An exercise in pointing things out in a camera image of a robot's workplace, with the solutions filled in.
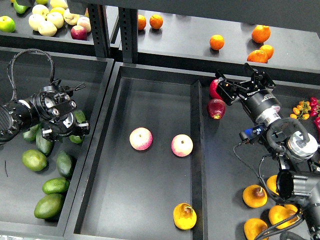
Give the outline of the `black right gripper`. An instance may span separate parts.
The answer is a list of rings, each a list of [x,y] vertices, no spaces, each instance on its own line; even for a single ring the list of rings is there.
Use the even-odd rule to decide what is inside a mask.
[[[227,105],[241,100],[242,108],[255,124],[271,124],[281,119],[281,104],[269,91],[275,89],[274,81],[265,71],[259,72],[247,62],[244,69],[250,76],[249,81],[232,81],[217,70],[217,94]]]

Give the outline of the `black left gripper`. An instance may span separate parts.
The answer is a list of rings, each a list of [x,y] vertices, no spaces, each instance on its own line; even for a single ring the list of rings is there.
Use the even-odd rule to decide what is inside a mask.
[[[85,136],[90,133],[90,122],[88,120],[78,123],[74,112],[69,112],[60,118],[48,122],[50,129],[41,129],[41,135],[50,142],[61,142],[74,132],[76,136]]]

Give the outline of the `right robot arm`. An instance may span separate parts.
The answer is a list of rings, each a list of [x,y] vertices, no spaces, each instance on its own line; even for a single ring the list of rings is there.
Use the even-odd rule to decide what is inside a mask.
[[[293,204],[297,212],[281,220],[284,224],[297,217],[296,223],[276,229],[279,223],[262,231],[257,240],[279,234],[281,239],[291,235],[290,229],[305,221],[310,239],[320,238],[320,164],[313,156],[320,147],[317,140],[297,119],[282,118],[281,104],[272,94],[276,87],[270,76],[252,68],[244,68],[250,79],[232,81],[217,70],[219,80],[216,92],[228,105],[239,101],[243,110],[255,124],[240,132],[241,144],[258,142],[266,148],[268,155],[277,161],[279,172],[276,176],[276,192],[267,190],[268,195],[278,204]]]

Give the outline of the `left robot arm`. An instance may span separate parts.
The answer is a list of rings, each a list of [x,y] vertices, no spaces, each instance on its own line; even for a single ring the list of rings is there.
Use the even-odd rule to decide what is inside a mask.
[[[16,60],[26,53],[41,53],[50,63],[49,85],[28,98],[18,99],[14,79]],[[75,91],[86,87],[84,82],[75,87],[61,86],[61,80],[55,78],[55,65],[52,57],[45,51],[29,48],[14,55],[7,66],[7,75],[12,86],[12,97],[0,107],[0,143],[5,144],[20,132],[30,130],[42,124],[42,137],[50,142],[62,140],[70,135],[85,136],[90,133],[89,121],[78,121],[77,104],[72,99]]]

